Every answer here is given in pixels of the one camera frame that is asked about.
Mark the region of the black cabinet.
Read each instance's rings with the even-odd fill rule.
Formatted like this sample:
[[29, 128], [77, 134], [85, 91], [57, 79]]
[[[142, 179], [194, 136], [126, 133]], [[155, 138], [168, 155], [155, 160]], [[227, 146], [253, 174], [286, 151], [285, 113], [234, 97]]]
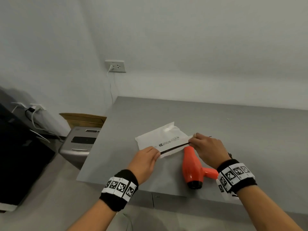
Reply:
[[0, 104], [0, 212], [21, 205], [55, 154]]

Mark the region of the black wristband with marker tags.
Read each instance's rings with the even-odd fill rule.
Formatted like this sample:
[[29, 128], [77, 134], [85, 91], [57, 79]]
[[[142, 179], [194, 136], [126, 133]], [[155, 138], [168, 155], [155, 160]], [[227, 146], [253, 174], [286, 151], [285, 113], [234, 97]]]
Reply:
[[124, 169], [108, 180], [99, 199], [112, 211], [119, 212], [125, 208], [138, 190], [138, 186], [135, 175], [130, 170]]
[[245, 187], [257, 185], [252, 172], [236, 159], [223, 162], [218, 168], [216, 183], [226, 201], [238, 200], [237, 192]]

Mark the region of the thin black strip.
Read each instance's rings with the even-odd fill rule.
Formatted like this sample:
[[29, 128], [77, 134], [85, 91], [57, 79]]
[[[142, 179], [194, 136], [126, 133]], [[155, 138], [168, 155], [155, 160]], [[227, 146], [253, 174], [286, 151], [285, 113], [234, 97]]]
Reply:
[[189, 141], [201, 141], [201, 150], [202, 150], [202, 148], [204, 148], [204, 149], [206, 148], [206, 143], [210, 143], [210, 139], [209, 139], [210, 137], [212, 137], [212, 136], [204, 136], [202, 134], [195, 133], [192, 136], [180, 138], [176, 141], [173, 141], [173, 142], [171, 141], [168, 144], [165, 144], [161, 147], [158, 146], [158, 147], [155, 147], [155, 148], [160, 151], [161, 155], [162, 154], [171, 155], [171, 154], [174, 154], [174, 153], [179, 151], [179, 150], [176, 151], [176, 149], [180, 148], [180, 150], [182, 150], [185, 147], [189, 146]]

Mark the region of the person's right hand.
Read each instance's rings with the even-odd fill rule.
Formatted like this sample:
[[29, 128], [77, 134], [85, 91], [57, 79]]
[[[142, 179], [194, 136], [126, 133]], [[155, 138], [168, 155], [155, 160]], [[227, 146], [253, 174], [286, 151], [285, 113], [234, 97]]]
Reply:
[[210, 143], [206, 143], [206, 148], [202, 148], [201, 154], [198, 156], [208, 166], [217, 169], [222, 163], [230, 160], [227, 150], [221, 140], [210, 137]]

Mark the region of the grey paper shredder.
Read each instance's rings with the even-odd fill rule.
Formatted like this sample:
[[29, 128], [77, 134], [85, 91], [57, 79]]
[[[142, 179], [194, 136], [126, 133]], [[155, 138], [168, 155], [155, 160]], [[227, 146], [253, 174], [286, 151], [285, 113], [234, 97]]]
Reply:
[[81, 170], [101, 128], [74, 127], [59, 148], [59, 154], [69, 163]]

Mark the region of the orange hair dryer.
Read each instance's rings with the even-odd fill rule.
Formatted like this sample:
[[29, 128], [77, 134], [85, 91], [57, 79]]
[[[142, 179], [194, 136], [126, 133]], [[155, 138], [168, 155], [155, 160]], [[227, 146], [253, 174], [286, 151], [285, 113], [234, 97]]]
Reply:
[[182, 175], [189, 189], [201, 189], [204, 177], [216, 180], [218, 174], [218, 171], [213, 168], [202, 167], [193, 147], [187, 146], [184, 148]]

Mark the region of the person's left forearm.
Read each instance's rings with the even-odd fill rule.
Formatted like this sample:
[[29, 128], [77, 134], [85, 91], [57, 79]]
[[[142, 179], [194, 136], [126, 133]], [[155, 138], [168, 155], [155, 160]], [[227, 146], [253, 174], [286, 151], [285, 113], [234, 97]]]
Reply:
[[106, 231], [116, 214], [105, 202], [98, 200], [67, 231]]

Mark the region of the white wall outlet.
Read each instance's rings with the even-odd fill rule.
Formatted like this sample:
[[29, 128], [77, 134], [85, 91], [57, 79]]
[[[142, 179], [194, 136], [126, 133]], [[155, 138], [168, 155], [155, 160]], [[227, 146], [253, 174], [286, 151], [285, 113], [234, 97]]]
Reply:
[[126, 73], [124, 61], [122, 60], [105, 60], [108, 71], [114, 73]]

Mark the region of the brown cardboard box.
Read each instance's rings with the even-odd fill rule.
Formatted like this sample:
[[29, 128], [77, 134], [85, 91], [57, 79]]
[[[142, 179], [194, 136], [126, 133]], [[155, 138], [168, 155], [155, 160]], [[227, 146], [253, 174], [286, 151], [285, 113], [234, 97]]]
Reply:
[[102, 128], [107, 117], [82, 113], [60, 113], [72, 129], [74, 127]]

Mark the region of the white plastic bag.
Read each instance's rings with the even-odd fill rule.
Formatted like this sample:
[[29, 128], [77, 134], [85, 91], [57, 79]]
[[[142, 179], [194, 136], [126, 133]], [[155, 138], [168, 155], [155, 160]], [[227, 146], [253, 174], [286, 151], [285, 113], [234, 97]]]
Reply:
[[[173, 142], [184, 137], [188, 137], [188, 135], [186, 135], [177, 126], [175, 126], [174, 122], [171, 122], [155, 130], [140, 135], [136, 137], [135, 140], [138, 144], [139, 149], [141, 150], [150, 146], [161, 147], [165, 144], [170, 143], [171, 141]], [[166, 156], [167, 154], [162, 154], [160, 155], [160, 159]]]

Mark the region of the person's right forearm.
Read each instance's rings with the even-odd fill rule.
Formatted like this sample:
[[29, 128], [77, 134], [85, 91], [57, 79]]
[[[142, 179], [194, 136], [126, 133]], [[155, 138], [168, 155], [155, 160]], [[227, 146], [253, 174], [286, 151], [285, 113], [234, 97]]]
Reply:
[[258, 186], [252, 185], [240, 189], [237, 196], [257, 231], [303, 231]]

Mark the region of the person's left hand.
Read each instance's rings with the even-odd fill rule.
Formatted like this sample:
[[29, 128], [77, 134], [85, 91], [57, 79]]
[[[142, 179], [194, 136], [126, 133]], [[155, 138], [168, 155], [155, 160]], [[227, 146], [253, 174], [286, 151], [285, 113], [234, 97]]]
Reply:
[[142, 149], [135, 154], [127, 169], [134, 174], [138, 185], [141, 185], [149, 179], [153, 172], [154, 166], [155, 164], [144, 163], [144, 149]]

